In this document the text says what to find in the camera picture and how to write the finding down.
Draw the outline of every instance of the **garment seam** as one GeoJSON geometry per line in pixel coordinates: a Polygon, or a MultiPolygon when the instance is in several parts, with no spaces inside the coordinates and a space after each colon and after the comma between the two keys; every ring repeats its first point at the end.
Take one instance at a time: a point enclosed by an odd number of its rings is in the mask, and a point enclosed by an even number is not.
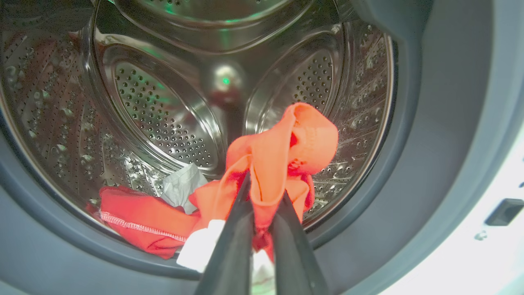
{"type": "Polygon", "coordinates": [[[150,233],[150,234],[170,237],[172,239],[175,239],[177,241],[184,242],[184,243],[187,241],[187,238],[168,233],[167,231],[163,231],[160,229],[152,228],[149,226],[145,226],[145,225],[141,225],[141,224],[137,224],[133,222],[127,222],[119,217],[112,215],[109,212],[105,212],[105,211],[100,212],[100,218],[107,223],[118,225],[124,228],[130,228],[130,229],[134,229],[137,231],[142,231],[143,233],[150,233]]]}

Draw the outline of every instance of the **black tongs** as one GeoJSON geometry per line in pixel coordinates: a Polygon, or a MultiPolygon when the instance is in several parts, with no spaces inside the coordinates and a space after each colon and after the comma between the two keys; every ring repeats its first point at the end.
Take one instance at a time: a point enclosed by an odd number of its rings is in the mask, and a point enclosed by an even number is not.
{"type": "MultiPolygon", "coordinates": [[[[248,198],[250,187],[251,179],[247,173],[196,295],[250,294],[255,231],[253,206],[248,198]]],[[[284,192],[269,232],[275,253],[276,294],[329,294],[328,285],[287,192],[284,192]]]]}

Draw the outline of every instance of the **red cloth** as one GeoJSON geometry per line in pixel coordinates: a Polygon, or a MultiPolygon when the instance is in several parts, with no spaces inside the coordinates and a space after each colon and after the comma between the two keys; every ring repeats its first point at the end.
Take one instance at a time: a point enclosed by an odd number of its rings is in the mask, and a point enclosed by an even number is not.
{"type": "Polygon", "coordinates": [[[186,215],[161,199],[128,188],[104,187],[100,190],[101,218],[131,244],[167,259],[192,232],[206,228],[212,219],[227,218],[249,170],[257,230],[254,246],[266,248],[272,258],[267,229],[284,190],[302,222],[303,212],[314,202],[311,175],[329,164],[337,143],[336,127],[312,106],[297,103],[270,130],[231,144],[222,179],[198,188],[189,197],[197,213],[186,215]]]}

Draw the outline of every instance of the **white cloth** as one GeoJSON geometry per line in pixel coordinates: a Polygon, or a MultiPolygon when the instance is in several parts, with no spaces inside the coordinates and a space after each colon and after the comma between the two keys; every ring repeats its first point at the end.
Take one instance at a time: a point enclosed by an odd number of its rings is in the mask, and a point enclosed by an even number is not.
{"type": "Polygon", "coordinates": [[[188,198],[195,189],[206,183],[208,181],[197,166],[189,164],[163,179],[163,194],[160,197],[169,205],[182,206],[186,214],[191,214],[197,208],[188,198]]]}
{"type": "MultiPolygon", "coordinates": [[[[177,263],[181,266],[204,272],[211,254],[224,228],[224,220],[211,220],[207,228],[193,232],[185,242],[177,263]]],[[[253,250],[251,270],[251,295],[275,294],[275,266],[264,250],[253,250]]]]}

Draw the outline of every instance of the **stainless steel drum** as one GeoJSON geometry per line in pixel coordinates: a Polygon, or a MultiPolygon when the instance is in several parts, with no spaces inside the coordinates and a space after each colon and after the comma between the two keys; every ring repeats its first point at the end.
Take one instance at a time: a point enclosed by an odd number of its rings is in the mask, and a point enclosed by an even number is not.
{"type": "Polygon", "coordinates": [[[235,138],[300,101],[340,133],[313,177],[306,228],[371,169],[392,111],[393,45],[359,19],[339,23],[334,2],[100,0],[92,12],[74,30],[13,20],[3,32],[6,130],[74,212],[89,217],[105,185],[159,196],[189,163],[220,178],[235,138]]]}

